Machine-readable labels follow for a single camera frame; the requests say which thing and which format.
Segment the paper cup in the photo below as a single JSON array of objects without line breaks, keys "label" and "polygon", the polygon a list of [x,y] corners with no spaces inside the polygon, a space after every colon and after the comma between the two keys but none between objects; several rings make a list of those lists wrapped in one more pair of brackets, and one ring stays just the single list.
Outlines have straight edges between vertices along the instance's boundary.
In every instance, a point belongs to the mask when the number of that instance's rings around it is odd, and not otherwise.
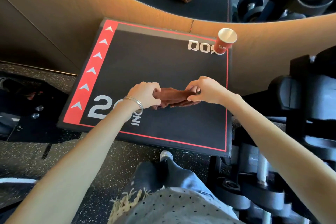
[{"label": "paper cup", "polygon": [[222,55],[237,41],[237,34],[230,28],[222,28],[217,35],[213,50],[216,54]]}]

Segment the bangle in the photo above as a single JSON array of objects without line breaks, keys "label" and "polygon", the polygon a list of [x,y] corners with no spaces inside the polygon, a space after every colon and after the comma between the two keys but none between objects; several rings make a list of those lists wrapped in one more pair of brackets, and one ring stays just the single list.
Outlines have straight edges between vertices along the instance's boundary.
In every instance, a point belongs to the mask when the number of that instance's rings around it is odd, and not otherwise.
[{"label": "bangle", "polygon": [[140,106],[141,111],[144,110],[144,107],[142,106],[142,103],[139,100],[137,100],[137,99],[135,99],[133,97],[130,97],[130,96],[125,96],[124,99],[129,99],[129,100],[134,101],[135,103],[137,103]]}]

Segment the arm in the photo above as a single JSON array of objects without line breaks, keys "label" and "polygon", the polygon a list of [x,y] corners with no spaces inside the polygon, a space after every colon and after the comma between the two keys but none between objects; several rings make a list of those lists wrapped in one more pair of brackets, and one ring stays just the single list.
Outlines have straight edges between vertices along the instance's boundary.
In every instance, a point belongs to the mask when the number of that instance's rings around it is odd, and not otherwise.
[{"label": "arm", "polygon": [[[142,82],[128,93],[144,108],[159,105],[157,83]],[[119,102],[75,148],[34,186],[6,224],[71,223],[122,125],[139,109],[132,100]]]},{"label": "arm", "polygon": [[199,88],[201,94],[188,100],[225,106],[321,224],[335,223],[336,173],[329,166],[249,106],[240,95],[204,76],[187,86],[187,89]]}]

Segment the shoe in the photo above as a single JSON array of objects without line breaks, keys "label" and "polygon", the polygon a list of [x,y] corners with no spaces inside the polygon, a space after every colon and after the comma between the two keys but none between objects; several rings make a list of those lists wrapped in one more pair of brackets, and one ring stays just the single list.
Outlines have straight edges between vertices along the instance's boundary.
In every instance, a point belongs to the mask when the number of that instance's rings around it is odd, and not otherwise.
[{"label": "shoe", "polygon": [[171,154],[170,151],[166,151],[166,150],[162,151],[161,154],[160,154],[160,161],[162,160],[163,157],[168,157],[172,161],[174,161],[173,154]]}]

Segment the hand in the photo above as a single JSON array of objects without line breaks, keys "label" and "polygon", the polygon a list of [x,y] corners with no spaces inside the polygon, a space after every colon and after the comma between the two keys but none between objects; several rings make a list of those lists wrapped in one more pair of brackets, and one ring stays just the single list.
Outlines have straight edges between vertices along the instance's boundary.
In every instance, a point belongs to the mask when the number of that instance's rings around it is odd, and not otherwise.
[{"label": "hand", "polygon": [[190,101],[205,101],[212,104],[223,104],[223,97],[231,92],[210,77],[201,76],[196,81],[191,81],[185,90],[194,92],[201,90],[199,95],[191,95],[188,97]]},{"label": "hand", "polygon": [[140,101],[144,108],[148,108],[152,105],[161,104],[160,99],[153,97],[154,90],[161,92],[160,85],[157,82],[142,82],[131,88],[127,95]]}]

